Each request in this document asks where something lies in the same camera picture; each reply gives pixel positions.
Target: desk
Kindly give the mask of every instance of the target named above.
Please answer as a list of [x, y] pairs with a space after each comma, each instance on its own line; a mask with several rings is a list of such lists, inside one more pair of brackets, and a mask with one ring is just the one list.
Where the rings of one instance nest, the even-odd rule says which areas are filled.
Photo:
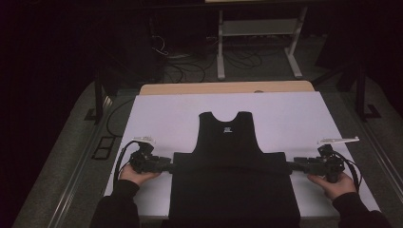
[[[153, 151], [156, 156], [172, 158], [173, 152], [191, 153], [198, 137], [200, 113], [212, 111], [218, 120], [231, 121], [239, 111], [250, 111], [263, 152], [283, 151], [288, 162], [293, 157], [316, 157], [318, 140], [341, 136], [320, 93], [311, 89], [292, 91], [291, 87], [296, 84], [299, 82], [283, 82], [283, 88], [290, 85], [290, 89], [284, 92], [197, 94], [194, 89], [194, 94], [178, 92], [169, 95], [144, 95], [151, 91], [151, 86], [145, 86], [132, 107], [121, 149], [133, 137], [151, 136], [157, 142]], [[234, 86], [243, 87], [242, 83]], [[137, 145], [130, 145], [123, 163], [137, 149]], [[352, 160], [345, 144], [335, 144], [334, 150]], [[113, 170], [105, 195], [112, 191]], [[324, 197], [323, 190], [310, 183], [305, 174], [294, 172], [291, 181], [302, 217], [338, 216], [331, 202]], [[140, 216], [167, 217], [170, 184], [171, 175], [162, 173], [142, 186], [135, 198]], [[360, 195], [370, 210], [379, 210], [365, 181], [361, 184]]]

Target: person's arm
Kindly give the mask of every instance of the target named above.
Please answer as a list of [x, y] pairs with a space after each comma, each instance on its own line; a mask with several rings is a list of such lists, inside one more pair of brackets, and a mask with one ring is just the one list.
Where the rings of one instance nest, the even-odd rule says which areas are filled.
[[90, 227], [139, 228], [140, 220], [133, 197], [144, 182], [159, 175], [157, 173], [138, 174], [129, 164], [125, 165], [112, 194], [99, 201]]
[[326, 197], [340, 214], [340, 228], [368, 227], [392, 228], [379, 211], [369, 211], [355, 190], [353, 180], [341, 173], [336, 183], [330, 183], [321, 177], [308, 175], [308, 179], [321, 186]]

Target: person's left hand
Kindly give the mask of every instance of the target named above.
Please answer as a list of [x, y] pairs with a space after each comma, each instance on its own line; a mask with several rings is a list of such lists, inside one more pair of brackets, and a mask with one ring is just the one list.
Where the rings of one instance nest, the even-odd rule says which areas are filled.
[[131, 165], [128, 163], [122, 169], [119, 180], [128, 180], [137, 183], [137, 185], [142, 185], [144, 182], [157, 178], [161, 173], [142, 173], [138, 174]]

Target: hand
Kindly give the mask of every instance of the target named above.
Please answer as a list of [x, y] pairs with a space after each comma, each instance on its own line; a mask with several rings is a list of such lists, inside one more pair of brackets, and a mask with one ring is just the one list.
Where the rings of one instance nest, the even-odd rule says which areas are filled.
[[128, 180], [137, 183], [137, 185], [142, 185], [144, 182], [157, 178], [161, 173], [142, 173], [138, 174], [131, 165], [128, 163], [124, 166], [121, 172], [119, 180]]
[[345, 193], [356, 192], [353, 180], [345, 173], [338, 175], [336, 183], [330, 183], [315, 175], [308, 175], [308, 179], [322, 187], [325, 190], [326, 197], [330, 200], [334, 200]]

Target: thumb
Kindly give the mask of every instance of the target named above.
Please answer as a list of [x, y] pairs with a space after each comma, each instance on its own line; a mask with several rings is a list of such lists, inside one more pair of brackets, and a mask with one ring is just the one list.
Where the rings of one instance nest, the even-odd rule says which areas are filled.
[[326, 188], [326, 186], [328, 186], [329, 182], [324, 180], [323, 178], [316, 176], [316, 175], [308, 175], [308, 180], [321, 186], [322, 188]]

